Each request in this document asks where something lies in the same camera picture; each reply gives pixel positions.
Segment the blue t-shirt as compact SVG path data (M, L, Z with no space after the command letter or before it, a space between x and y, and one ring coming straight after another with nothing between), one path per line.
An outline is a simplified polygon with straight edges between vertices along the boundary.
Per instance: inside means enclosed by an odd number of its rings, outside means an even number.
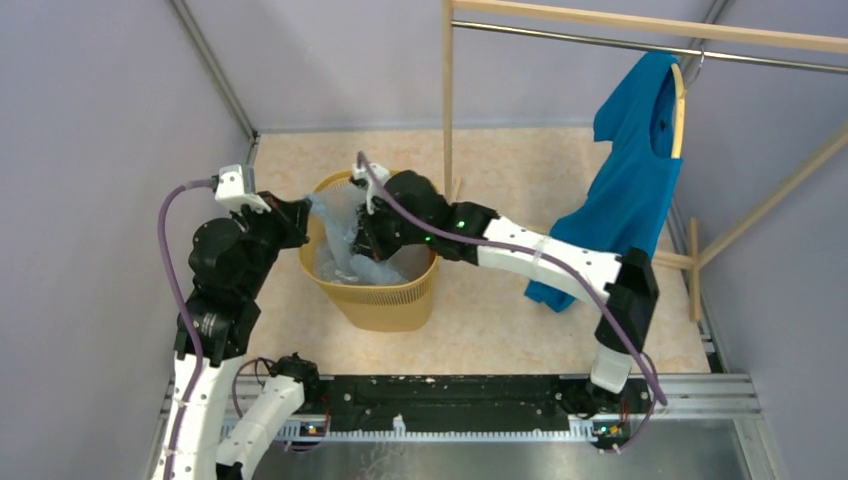
M584 203L551 227L552 238L572 245L625 254L654 254L682 159L672 151L676 104L669 54L644 54L596 112L597 142L611 151Z

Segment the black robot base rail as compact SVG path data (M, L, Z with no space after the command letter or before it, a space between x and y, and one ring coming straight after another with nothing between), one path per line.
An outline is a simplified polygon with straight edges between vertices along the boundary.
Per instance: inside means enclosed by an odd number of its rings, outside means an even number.
M333 433L387 431L395 417L413 433L554 432L649 404L641 378L612 394L585 375L337 375L320 379L298 412L328 419Z

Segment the yellow plastic trash bin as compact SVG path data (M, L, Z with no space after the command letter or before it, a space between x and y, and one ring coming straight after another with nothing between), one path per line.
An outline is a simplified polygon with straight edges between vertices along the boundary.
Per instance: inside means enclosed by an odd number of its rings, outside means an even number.
M333 173L315 187L313 193L335 189L350 182L345 171ZM427 323L433 309L433 290L438 260L426 247L430 266L419 278L391 286L345 285L319 279L313 268L316 246L325 239L324 226L310 211L309 242L300 248L302 269L355 327L376 332L408 332Z

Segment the light blue plastic trash bag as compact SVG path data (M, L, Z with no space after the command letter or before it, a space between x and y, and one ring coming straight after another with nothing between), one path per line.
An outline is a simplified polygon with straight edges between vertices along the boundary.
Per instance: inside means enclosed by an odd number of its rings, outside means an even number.
M430 266L429 254L421 246L406 246L387 260L355 254L357 210L365 204L365 192L344 184L309 195L311 213L324 226L325 239L316 246L313 268L326 282L345 285L401 285L422 276Z

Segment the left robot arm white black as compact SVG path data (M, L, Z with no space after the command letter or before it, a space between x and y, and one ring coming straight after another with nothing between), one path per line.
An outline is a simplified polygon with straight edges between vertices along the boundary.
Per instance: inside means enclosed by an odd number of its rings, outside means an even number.
M155 479L250 479L293 414L326 404L316 364L293 353L271 364L257 399L221 434L261 313L258 294L279 253L309 240L309 200L259 197L268 210L243 206L193 235L193 289L176 297L175 378Z

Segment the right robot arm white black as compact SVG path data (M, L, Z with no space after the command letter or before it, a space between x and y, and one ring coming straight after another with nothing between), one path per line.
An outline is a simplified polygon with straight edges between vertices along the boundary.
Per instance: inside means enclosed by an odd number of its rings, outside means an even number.
M599 349L586 385L589 404L600 412L614 411L626 400L633 366L655 399L667 402L644 351L659 297L646 252L579 247L483 205L450 203L412 170L390 173L378 165L356 165L350 181L365 193L353 253L387 260L403 247L423 246L444 260L519 274L594 306L601 319L595 330Z

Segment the wooden clothes hanger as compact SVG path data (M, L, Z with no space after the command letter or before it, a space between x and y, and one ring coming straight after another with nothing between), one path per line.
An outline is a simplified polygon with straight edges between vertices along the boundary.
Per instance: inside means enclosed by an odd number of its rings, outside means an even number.
M698 55L698 65L690 77L685 77L680 66L674 63L670 67L671 78L674 88L674 103L671 117L672 144L670 156L674 159L682 158L684 129L686 118L686 95L688 88L699 78L706 59L706 51L701 48Z

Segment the wooden clothes rack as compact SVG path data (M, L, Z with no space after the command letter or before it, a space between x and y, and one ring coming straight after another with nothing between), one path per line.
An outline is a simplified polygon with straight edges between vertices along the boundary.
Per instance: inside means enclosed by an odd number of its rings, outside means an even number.
M605 43L603 40L587 38L585 36L552 34L550 32L531 29L458 21L455 18L455 14L459 10L691 37L701 40L762 45L774 48L825 52L839 55L844 55L847 52L847 40L844 37L720 25L714 20L692 22L515 1L444 1L441 4L442 132L444 184L448 188L454 185L454 29L463 28L536 38L553 38L555 40L591 45L603 45ZM687 273L690 319L692 322L699 323L703 318L701 293L702 270L788 197L828 160L845 148L846 145L847 127L841 125L822 145L804 159L794 171L784 177L767 197L752 207L734 226L712 241L706 248L699 247L698 222L696 218L690 218L687 230L687 253L672 254L670 252L659 252L656 254L655 259L660 265L677 268Z

